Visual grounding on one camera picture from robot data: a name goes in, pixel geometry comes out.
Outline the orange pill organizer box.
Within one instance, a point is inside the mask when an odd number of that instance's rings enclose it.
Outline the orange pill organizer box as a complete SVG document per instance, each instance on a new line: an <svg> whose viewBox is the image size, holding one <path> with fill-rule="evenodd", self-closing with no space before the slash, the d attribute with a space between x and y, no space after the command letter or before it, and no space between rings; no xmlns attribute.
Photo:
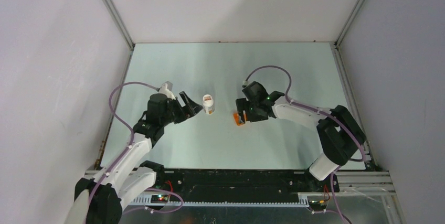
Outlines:
<svg viewBox="0 0 445 224"><path fill-rule="evenodd" d="M238 112L234 112L233 114L233 118L235 120L235 124L237 126L242 126L246 123L246 114L245 112L241 112L241 114L239 114Z"/></svg>

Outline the white pill bottle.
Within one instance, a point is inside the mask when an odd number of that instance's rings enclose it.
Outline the white pill bottle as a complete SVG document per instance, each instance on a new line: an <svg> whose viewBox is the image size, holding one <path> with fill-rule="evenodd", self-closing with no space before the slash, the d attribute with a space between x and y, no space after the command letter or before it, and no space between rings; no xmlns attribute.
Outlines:
<svg viewBox="0 0 445 224"><path fill-rule="evenodd" d="M215 102L210 94L203 96L202 106L206 114L213 114L215 110Z"/></svg>

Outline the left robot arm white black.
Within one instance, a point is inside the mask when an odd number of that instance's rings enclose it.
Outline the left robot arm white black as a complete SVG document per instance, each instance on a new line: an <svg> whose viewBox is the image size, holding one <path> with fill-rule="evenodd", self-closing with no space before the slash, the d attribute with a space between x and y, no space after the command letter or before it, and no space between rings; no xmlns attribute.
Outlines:
<svg viewBox="0 0 445 224"><path fill-rule="evenodd" d="M66 223L118 223L127 206L143 191L161 190L166 184L163 165L137 164L160 140L167 125L196 116L203 106L185 92L181 104L170 91L150 96L147 109L130 128L127 146L92 178L81 178Z"/></svg>

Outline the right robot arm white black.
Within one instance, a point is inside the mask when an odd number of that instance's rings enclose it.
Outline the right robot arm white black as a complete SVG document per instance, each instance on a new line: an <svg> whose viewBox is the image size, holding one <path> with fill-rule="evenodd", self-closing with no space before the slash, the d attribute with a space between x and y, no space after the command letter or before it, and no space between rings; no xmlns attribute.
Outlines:
<svg viewBox="0 0 445 224"><path fill-rule="evenodd" d="M310 165L305 177L309 190L321 190L329 175L352 161L357 151L364 153L366 136L346 107L338 105L329 109L299 103L286 93L268 93L256 81L245 84L242 92L244 98L236 100L237 124L274 118L292 121L317 132L322 153Z"/></svg>

